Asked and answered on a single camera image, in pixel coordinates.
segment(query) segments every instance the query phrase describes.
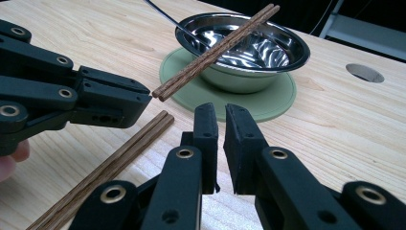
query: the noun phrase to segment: black bracket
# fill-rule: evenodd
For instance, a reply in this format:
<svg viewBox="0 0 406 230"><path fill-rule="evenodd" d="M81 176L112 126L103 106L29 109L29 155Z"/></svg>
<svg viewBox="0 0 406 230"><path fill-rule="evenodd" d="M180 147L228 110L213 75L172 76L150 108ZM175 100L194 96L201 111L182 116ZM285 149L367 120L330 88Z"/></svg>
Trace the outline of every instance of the black bracket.
<svg viewBox="0 0 406 230"><path fill-rule="evenodd" d="M193 132L183 132L159 175L138 188L118 180L102 184L69 229L199 229L202 195L219 191L217 140L214 107L200 105Z"/></svg>
<svg viewBox="0 0 406 230"><path fill-rule="evenodd" d="M227 104L226 112L224 150L234 190L256 197L264 229L406 226L405 204L384 189L356 181L347 183L341 194L334 192L293 152L269 147L247 109ZM138 188L131 184L128 193L118 189L128 182L102 185L83 203L70 229L199 229L201 196L217 187L218 131L210 104L199 106L194 119L193 132L183 133L181 146L169 152L159 178Z"/></svg>
<svg viewBox="0 0 406 230"><path fill-rule="evenodd" d="M224 150L235 193L256 196L264 229L404 229L406 206L363 181L341 194L320 184L288 149L269 147L248 110L228 104Z"/></svg>
<svg viewBox="0 0 406 230"><path fill-rule="evenodd" d="M0 156L67 122L131 127L151 100L139 82L81 66L30 44L31 33L0 20Z"/></svg>

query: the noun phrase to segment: green mat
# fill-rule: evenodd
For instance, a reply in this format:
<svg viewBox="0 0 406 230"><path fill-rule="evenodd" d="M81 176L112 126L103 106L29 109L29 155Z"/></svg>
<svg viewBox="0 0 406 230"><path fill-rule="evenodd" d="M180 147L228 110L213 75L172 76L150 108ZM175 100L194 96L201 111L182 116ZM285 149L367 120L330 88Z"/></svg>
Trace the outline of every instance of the green mat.
<svg viewBox="0 0 406 230"><path fill-rule="evenodd" d="M161 64L160 80L165 82L192 62L192 55L179 48L171 52ZM282 115L296 98L296 84L288 73L281 73L271 85L257 93L233 94L216 88L197 77L172 98L189 111L205 103L213 103L217 120L226 119L226 104L237 104L248 109L256 122L264 122Z"/></svg>

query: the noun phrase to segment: wooden chopstick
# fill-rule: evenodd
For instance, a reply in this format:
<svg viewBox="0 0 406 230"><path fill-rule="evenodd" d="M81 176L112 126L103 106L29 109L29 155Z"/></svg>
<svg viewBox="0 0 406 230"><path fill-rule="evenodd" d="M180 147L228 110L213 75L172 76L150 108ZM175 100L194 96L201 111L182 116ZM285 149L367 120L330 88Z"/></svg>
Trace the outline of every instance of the wooden chopstick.
<svg viewBox="0 0 406 230"><path fill-rule="evenodd" d="M280 6L274 7L273 4L266 6L237 30L231 32L219 43L215 44L214 47L203 53L184 69L179 71L174 77L155 89L152 92L152 96L154 98L158 98L161 102L164 102L172 94L209 67L209 65L215 63L215 61L220 58L224 52L237 45L245 36L254 31L257 26L264 23L272 15L278 12L279 9Z"/></svg>
<svg viewBox="0 0 406 230"><path fill-rule="evenodd" d="M27 229L60 229L63 227L99 185L114 179L173 121L173 116L169 115L167 111L159 113Z"/></svg>

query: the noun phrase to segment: metal screw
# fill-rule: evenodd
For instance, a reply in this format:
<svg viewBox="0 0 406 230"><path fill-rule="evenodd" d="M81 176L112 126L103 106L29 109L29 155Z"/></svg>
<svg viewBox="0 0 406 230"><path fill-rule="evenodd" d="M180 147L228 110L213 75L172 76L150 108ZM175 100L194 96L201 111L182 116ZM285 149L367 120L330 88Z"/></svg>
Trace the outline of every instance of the metal screw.
<svg viewBox="0 0 406 230"><path fill-rule="evenodd" d="M0 106L0 114L5 117L15 117L20 114L20 109L15 105Z"/></svg>

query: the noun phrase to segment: wood grain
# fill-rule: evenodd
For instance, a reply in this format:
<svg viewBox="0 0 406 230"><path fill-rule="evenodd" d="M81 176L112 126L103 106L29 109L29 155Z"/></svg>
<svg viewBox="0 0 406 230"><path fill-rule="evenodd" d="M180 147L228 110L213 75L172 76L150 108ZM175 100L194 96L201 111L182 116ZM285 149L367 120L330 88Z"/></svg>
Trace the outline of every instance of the wood grain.
<svg viewBox="0 0 406 230"><path fill-rule="evenodd" d="M204 12L228 12L195 0L154 0L175 20ZM180 47L175 27L143 1L32 0L0 4L3 20L33 33L32 44L86 65L157 88L162 61ZM340 191L349 181L377 184L406 202L406 64L295 32L311 51L290 72L297 86L293 106L259 123L269 145L293 151L317 179ZM382 83L360 80L349 63L369 66ZM272 102L273 98L263 98ZM140 185L161 172L193 113L174 100L152 100L127 129L68 124L30 138L32 154L0 183L0 229L26 229L162 110L175 117L165 135L118 179ZM234 195L218 123L217 181L221 192L203 195L202 230L262 229L254 198Z"/></svg>
<svg viewBox="0 0 406 230"><path fill-rule="evenodd" d="M162 111L27 229L60 229L102 183L114 179L174 121Z"/></svg>
<svg viewBox="0 0 406 230"><path fill-rule="evenodd" d="M244 37L254 31L257 26L264 23L271 16L277 13L279 9L279 6L274 7L273 4L269 4L263 8L243 25L238 27L238 29L232 31L230 34L224 37L224 39L216 43L213 48L197 57L189 65L179 71L179 73L177 73L174 77L155 89L152 92L152 96L154 98L159 98L161 102L164 102L181 87L197 77L207 67L215 63L215 61L220 58L222 54L236 46Z"/></svg>

